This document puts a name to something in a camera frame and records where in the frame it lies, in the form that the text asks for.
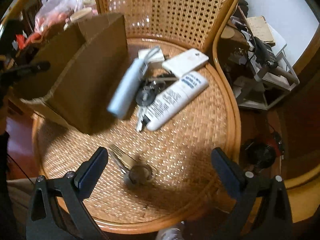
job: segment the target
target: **metal bolt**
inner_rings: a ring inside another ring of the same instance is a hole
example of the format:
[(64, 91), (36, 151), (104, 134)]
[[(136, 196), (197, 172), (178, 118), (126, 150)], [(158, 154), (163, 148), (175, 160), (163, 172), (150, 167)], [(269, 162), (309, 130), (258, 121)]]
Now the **metal bolt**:
[(281, 177), (281, 176), (279, 176), (279, 175), (277, 175), (277, 176), (276, 176), (276, 181), (281, 182), (281, 181), (282, 181), (282, 177)]
[(68, 172), (66, 173), (66, 177), (67, 177), (68, 179), (70, 179), (70, 178), (74, 177), (75, 174), (76, 174), (76, 173), (75, 173), (74, 171), (68, 171)]
[(245, 172), (245, 176), (248, 177), (248, 178), (253, 178), (254, 175), (253, 175), (253, 173), (251, 171), (246, 171)]
[(38, 181), (38, 182), (41, 182), (41, 181), (43, 181), (44, 179), (45, 179), (45, 176), (40, 175), (40, 176), (38, 176), (37, 181)]

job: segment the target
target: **pink plastic bag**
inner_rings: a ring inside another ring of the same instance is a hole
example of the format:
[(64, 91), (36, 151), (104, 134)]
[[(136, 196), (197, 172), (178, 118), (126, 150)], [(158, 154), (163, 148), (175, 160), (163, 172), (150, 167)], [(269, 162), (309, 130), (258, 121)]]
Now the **pink plastic bag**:
[(35, 32), (42, 34), (52, 25), (65, 22), (74, 12), (84, 8), (83, 0), (48, 0), (37, 12)]

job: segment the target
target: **small white box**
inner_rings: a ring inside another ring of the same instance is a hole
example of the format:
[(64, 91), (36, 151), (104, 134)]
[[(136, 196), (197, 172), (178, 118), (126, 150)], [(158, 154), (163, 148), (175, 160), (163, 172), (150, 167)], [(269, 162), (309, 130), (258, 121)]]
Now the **small white box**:
[[(144, 57), (148, 54), (150, 50), (151, 49), (140, 49), (138, 51), (138, 58), (144, 59)], [(156, 54), (154, 54), (148, 60), (148, 66), (150, 68), (161, 68), (162, 62), (164, 62), (164, 56), (163, 56), (162, 50), (160, 49)]]
[(188, 49), (162, 63), (162, 67), (180, 78), (183, 75), (201, 68), (209, 57), (197, 49)]

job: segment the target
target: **cardboard box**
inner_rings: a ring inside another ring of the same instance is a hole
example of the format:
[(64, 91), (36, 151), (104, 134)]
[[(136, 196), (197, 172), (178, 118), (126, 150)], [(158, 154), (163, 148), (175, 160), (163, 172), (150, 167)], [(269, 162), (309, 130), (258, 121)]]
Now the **cardboard box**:
[(21, 80), (14, 94), (46, 119), (92, 134), (101, 129), (102, 119), (112, 118), (106, 106), (126, 55), (122, 14), (83, 20), (38, 51), (33, 62), (48, 60), (50, 70)]

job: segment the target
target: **black telephone handset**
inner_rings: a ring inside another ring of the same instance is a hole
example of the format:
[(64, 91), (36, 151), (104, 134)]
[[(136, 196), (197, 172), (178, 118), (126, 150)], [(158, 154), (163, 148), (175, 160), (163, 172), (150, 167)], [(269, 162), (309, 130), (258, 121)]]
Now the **black telephone handset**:
[(278, 61), (275, 54), (272, 52), (271, 46), (257, 37), (254, 37), (254, 40), (256, 43), (256, 62), (259, 63), (261, 67), (267, 65), (270, 68), (276, 68), (278, 66)]

